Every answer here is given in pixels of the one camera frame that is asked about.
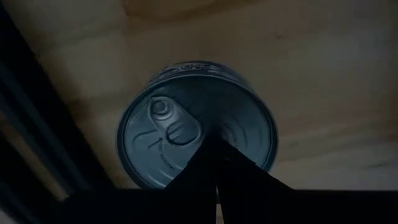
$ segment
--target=wood grain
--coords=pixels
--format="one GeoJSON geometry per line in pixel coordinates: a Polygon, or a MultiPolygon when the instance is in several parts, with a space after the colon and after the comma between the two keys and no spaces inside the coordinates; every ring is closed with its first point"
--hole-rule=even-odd
{"type": "Polygon", "coordinates": [[[273,112],[272,175],[300,189],[398,189],[395,1],[6,2],[119,187],[137,187],[114,144],[123,110],[164,66],[212,60],[273,112]]]}
{"type": "Polygon", "coordinates": [[[132,26],[127,39],[142,83],[185,60],[243,75],[277,120],[272,174],[286,184],[398,189],[396,9],[391,1],[269,0],[132,26]]]}

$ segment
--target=wooden surface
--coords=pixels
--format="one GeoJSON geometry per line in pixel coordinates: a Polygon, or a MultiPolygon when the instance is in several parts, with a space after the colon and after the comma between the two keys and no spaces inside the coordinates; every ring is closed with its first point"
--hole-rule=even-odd
{"type": "Polygon", "coordinates": [[[134,95],[167,64],[212,60],[273,112],[273,176],[298,189],[398,189],[395,1],[5,4],[119,187],[136,187],[114,145],[134,95]]]}

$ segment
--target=can rim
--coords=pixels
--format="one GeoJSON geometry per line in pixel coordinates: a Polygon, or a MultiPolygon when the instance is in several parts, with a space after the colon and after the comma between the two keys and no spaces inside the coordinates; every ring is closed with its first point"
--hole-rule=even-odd
{"type": "Polygon", "coordinates": [[[201,71],[202,73],[192,73],[192,71],[189,72],[180,72],[180,75],[177,77],[170,77],[166,78],[165,80],[161,80],[159,82],[155,82],[151,85],[149,85],[145,90],[141,91],[136,97],[134,97],[132,103],[129,104],[127,109],[124,111],[123,116],[119,122],[119,127],[116,135],[116,146],[118,150],[118,156],[119,160],[121,161],[121,164],[124,168],[124,170],[127,172],[128,176],[132,179],[132,181],[138,185],[138,187],[142,189],[154,189],[154,187],[151,186],[151,184],[147,183],[141,175],[137,172],[136,168],[131,164],[131,161],[128,159],[127,155],[127,147],[126,144],[124,143],[125,137],[124,134],[126,132],[126,126],[128,124],[128,120],[130,118],[131,113],[134,111],[134,108],[136,108],[137,104],[140,102],[138,99],[139,98],[145,98],[146,95],[148,95],[155,87],[159,85],[164,85],[168,82],[171,82],[174,79],[181,79],[181,78],[191,78],[191,77],[207,77],[207,78],[214,78],[217,80],[223,80],[225,82],[228,82],[239,89],[245,91],[245,93],[251,97],[252,100],[257,104],[257,106],[261,109],[261,111],[264,114],[264,119],[269,123],[269,139],[270,139],[270,146],[269,146],[269,153],[266,156],[266,162],[260,167],[262,170],[269,172],[272,166],[275,163],[276,157],[277,157],[277,148],[279,145],[279,138],[278,138],[278,130],[276,126],[276,121],[271,114],[271,111],[267,107],[267,105],[249,88],[246,86],[235,82],[233,80],[219,77],[216,75],[212,75],[211,73],[201,71]]]}

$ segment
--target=metal can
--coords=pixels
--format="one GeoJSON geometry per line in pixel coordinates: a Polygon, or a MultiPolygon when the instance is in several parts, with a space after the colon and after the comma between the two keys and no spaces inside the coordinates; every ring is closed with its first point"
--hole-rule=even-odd
{"type": "Polygon", "coordinates": [[[123,114],[119,158],[143,189],[162,189],[187,165],[214,127],[269,171],[278,134],[267,106],[234,71],[213,62],[170,65],[155,75],[123,114]]]}

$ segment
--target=black metal frame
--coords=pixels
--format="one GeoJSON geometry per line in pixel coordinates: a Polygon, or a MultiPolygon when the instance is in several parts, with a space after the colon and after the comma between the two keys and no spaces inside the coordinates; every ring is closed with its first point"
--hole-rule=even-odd
{"type": "Polygon", "coordinates": [[[114,188],[2,5],[0,110],[68,194],[114,188]]]}
{"type": "Polygon", "coordinates": [[[0,134],[0,206],[19,223],[54,223],[59,202],[0,134]]]}
{"type": "Polygon", "coordinates": [[[58,223],[397,223],[398,192],[294,190],[217,136],[207,136],[163,190],[84,192],[58,223]]]}

